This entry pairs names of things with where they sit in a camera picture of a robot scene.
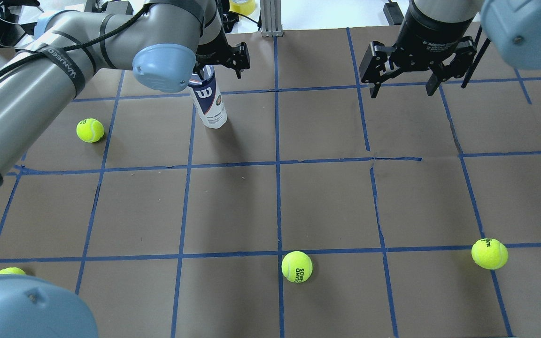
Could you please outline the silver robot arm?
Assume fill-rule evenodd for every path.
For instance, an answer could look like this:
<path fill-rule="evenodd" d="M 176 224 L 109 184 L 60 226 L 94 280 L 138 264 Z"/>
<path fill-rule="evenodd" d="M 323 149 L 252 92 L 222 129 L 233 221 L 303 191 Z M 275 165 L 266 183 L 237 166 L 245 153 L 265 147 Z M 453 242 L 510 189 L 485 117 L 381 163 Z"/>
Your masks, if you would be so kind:
<path fill-rule="evenodd" d="M 97 71 L 132 71 L 144 86 L 184 90 L 206 65 L 249 69 L 231 47 L 217 0 L 146 0 L 135 15 L 42 15 L 36 41 L 0 69 L 3 177 Z M 96 338 L 96 320 L 75 293 L 30 275 L 0 274 L 0 338 Z"/>
<path fill-rule="evenodd" d="M 466 88 L 487 48 L 519 70 L 541 70 L 541 0 L 412 0 L 392 45 L 370 41 L 358 78 L 376 98 L 404 73 L 430 71 L 431 96 L 442 83 Z"/>

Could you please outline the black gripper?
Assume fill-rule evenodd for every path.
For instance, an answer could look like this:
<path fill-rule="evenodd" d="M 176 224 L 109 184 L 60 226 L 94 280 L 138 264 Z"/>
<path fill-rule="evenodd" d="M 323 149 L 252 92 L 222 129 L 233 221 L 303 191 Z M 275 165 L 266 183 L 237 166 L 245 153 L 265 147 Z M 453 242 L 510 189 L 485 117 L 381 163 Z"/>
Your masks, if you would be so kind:
<path fill-rule="evenodd" d="M 235 70 L 237 79 L 242 79 L 243 72 L 251 67 L 247 44 L 243 41 L 235 46 L 229 45 L 223 30 L 212 41 L 199 44 L 195 56 L 195 71 L 206 65 L 221 65 Z"/>
<path fill-rule="evenodd" d="M 428 96 L 451 78 L 467 83 L 477 67 L 477 41 L 466 32 L 477 13 L 476 0 L 412 0 L 395 43 L 372 41 L 359 65 L 371 98 L 385 81 L 413 71 L 431 70 Z"/>

